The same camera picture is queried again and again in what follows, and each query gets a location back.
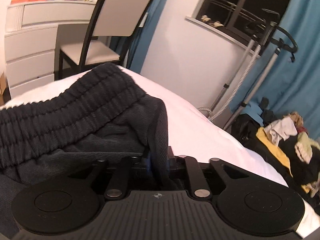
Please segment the dark navy garment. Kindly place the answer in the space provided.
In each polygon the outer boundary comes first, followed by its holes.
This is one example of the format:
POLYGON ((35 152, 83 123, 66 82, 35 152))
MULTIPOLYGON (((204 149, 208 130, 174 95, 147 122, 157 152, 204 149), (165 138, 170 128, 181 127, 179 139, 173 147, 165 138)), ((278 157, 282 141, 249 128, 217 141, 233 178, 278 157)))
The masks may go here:
POLYGON ((85 163, 134 155, 148 157, 151 174, 167 179, 167 150, 164 102, 111 63, 95 67, 50 100, 3 109, 1 233, 17 233, 11 203, 28 185, 85 163))

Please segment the pile of mixed clothes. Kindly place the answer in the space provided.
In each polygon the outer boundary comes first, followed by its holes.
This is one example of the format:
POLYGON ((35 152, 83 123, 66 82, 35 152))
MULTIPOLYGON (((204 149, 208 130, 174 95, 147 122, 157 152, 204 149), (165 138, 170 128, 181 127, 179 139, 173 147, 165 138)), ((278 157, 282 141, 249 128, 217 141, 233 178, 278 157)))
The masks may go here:
POLYGON ((231 134, 273 166, 306 199, 319 196, 319 142, 309 137, 298 112, 278 118, 269 100, 250 102, 234 120, 231 134))

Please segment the white bed sheet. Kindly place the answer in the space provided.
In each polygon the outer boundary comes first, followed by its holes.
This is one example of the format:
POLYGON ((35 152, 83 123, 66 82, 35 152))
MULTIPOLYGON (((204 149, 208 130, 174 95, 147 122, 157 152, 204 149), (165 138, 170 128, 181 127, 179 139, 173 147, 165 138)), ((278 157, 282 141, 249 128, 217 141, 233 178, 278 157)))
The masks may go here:
MULTIPOLYGON (((151 96, 163 100, 168 116, 169 145, 174 155, 188 155, 206 163, 213 157, 244 168, 269 180, 287 186, 283 177, 252 150, 241 146, 230 134, 208 121, 193 105, 161 85, 133 71, 118 67, 151 96)), ((8 101, 2 109, 52 99, 64 92, 88 71, 35 88, 8 101)), ((304 201, 305 214, 297 233, 305 238, 319 228, 319 215, 304 201)))

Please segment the teal curtain right of window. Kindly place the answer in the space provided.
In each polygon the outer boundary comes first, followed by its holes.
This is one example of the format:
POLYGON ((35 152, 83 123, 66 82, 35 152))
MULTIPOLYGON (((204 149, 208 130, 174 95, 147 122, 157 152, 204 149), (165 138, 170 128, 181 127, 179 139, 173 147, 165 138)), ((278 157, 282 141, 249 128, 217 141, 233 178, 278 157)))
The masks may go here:
POLYGON ((319 0, 291 0, 280 26, 297 42, 295 61, 281 51, 251 99, 268 98, 268 107, 283 116, 297 111, 309 136, 319 138, 319 0))

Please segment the teal curtain of window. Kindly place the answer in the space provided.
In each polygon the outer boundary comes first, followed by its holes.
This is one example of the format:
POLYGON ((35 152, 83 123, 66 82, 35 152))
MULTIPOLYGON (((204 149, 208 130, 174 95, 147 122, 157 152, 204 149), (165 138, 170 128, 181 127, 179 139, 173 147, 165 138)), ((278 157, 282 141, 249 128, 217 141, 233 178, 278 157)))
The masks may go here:
POLYGON ((141 72, 166 2, 167 0, 152 0, 146 13, 146 19, 142 21, 143 26, 138 28, 137 32, 133 35, 129 48, 125 48, 125 44, 129 41, 128 37, 116 36, 111 38, 110 48, 116 53, 124 53, 124 58, 119 62, 115 62, 115 64, 136 73, 141 72))
POLYGON ((319 0, 291 0, 280 26, 297 42, 295 61, 281 51, 251 99, 268 98, 268 107, 283 116, 297 111, 309 136, 319 138, 319 0))

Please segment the garment steamer stand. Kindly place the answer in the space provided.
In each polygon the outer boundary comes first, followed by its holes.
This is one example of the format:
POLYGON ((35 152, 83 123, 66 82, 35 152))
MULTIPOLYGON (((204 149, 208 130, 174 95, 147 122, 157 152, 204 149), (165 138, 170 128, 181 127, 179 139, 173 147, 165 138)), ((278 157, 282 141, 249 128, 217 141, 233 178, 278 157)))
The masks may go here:
POLYGON ((293 39, 290 33, 288 33, 285 29, 279 26, 280 22, 280 14, 278 12, 262 9, 265 13, 264 18, 261 20, 255 20, 246 24, 245 29, 246 32, 250 34, 251 39, 249 41, 246 50, 236 67, 236 72, 228 78, 227 82, 223 85, 220 93, 217 98, 213 102, 210 107, 200 107, 198 110, 202 113, 207 114, 207 119, 210 122, 214 122, 229 106, 233 98, 236 96, 238 90, 243 84, 246 76, 249 74, 249 71, 254 66, 256 59, 258 58, 261 49, 271 43, 276 46, 271 58, 269 59, 267 65, 264 67, 263 72, 260 74, 257 81, 253 82, 253 88, 249 91, 249 93, 245 96, 244 100, 240 102, 240 105, 236 108, 235 112, 231 115, 231 117, 227 120, 227 122, 223 126, 223 130, 229 129, 234 119, 241 113, 241 111, 247 106, 253 95, 256 93, 258 88, 261 86, 266 76, 270 72, 273 67, 276 59, 278 58, 281 51, 285 50, 291 53, 291 61, 295 62, 295 53, 298 51, 298 45, 296 41, 293 39), (251 52, 251 49, 255 47, 253 51, 253 55, 247 66, 245 67, 244 72, 240 76, 240 80, 237 83, 236 87, 233 89, 229 98, 225 101, 225 103, 221 106, 221 108, 215 112, 214 109, 217 107, 227 90, 229 89, 231 83, 236 78, 238 72, 242 68, 247 56, 251 52))

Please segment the dark window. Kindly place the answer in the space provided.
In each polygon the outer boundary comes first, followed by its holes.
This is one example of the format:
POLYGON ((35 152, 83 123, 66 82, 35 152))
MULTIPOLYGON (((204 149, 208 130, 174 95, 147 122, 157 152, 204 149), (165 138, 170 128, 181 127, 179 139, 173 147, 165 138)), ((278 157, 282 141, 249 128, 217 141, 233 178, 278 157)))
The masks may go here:
POLYGON ((238 42, 247 45, 249 35, 245 26, 265 20, 267 10, 274 11, 274 18, 281 20, 290 0, 203 0, 195 18, 238 42))

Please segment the teal curtain left of window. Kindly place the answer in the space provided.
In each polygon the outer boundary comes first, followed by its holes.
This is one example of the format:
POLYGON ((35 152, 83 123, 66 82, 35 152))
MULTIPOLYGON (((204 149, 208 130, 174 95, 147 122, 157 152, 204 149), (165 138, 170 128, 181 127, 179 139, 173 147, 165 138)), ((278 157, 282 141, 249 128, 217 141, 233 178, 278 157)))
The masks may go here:
POLYGON ((124 58, 119 62, 115 62, 115 64, 136 73, 141 72, 166 2, 167 0, 152 0, 146 13, 146 19, 142 21, 143 26, 138 28, 137 32, 133 35, 129 48, 125 48, 125 44, 129 41, 128 37, 116 36, 111 38, 110 48, 116 53, 124 53, 124 58))

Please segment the beige chair with black frame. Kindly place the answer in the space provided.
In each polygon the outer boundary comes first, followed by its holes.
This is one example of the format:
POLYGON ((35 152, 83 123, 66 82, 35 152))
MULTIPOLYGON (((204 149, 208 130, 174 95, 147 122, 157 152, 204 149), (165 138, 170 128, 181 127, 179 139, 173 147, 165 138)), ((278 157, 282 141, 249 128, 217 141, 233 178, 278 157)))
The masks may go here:
POLYGON ((60 46, 57 79, 63 78, 63 63, 80 73, 113 62, 123 65, 125 56, 153 0, 97 0, 83 42, 60 46), (120 53, 116 53, 98 37, 127 37, 120 53))

